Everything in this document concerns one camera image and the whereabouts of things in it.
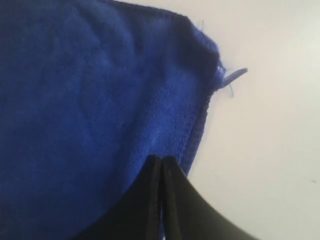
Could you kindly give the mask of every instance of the towel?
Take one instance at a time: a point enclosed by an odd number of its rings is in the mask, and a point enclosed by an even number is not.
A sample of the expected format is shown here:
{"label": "towel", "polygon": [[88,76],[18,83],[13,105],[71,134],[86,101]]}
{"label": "towel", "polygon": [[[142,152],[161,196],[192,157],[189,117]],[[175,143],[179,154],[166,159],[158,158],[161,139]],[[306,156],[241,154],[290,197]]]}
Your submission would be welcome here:
{"label": "towel", "polygon": [[69,239],[148,155],[194,160],[223,84],[182,15],[112,0],[0,0],[0,239]]}

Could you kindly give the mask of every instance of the blue microfiber towel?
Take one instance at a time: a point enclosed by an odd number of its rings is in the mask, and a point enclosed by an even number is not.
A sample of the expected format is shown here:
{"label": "blue microfiber towel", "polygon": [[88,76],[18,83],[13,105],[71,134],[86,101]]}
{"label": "blue microfiber towel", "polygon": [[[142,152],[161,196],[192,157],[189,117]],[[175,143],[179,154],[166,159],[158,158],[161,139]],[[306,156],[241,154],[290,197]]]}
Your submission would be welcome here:
{"label": "blue microfiber towel", "polygon": [[214,42],[166,10],[0,0],[0,239],[75,236],[148,155],[187,173],[224,86]]}

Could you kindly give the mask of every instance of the black object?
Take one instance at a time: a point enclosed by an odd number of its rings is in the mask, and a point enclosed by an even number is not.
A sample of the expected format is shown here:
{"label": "black object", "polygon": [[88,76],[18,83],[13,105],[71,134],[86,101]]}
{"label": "black object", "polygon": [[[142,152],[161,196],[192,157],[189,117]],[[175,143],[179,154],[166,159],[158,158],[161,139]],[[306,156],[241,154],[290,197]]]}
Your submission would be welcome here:
{"label": "black object", "polygon": [[216,212],[172,156],[149,156],[120,201],[75,240],[254,240]]}

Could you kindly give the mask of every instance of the white surface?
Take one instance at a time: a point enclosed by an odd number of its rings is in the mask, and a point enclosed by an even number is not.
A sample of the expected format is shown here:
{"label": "white surface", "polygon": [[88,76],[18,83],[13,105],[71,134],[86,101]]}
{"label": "white surface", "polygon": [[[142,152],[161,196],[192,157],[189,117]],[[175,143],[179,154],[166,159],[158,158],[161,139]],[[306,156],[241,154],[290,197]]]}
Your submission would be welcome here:
{"label": "white surface", "polygon": [[187,15],[249,72],[211,102],[191,182],[261,240],[320,240],[320,1],[131,0]]}

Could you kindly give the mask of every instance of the blue fabric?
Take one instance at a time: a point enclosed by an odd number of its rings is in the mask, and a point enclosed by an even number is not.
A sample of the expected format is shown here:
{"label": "blue fabric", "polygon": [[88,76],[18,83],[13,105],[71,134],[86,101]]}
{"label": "blue fabric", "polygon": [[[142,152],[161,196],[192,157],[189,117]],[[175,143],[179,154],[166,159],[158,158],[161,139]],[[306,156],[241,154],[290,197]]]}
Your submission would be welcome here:
{"label": "blue fabric", "polygon": [[175,13],[0,0],[0,239],[76,235],[147,155],[188,172],[223,74],[216,45]]}

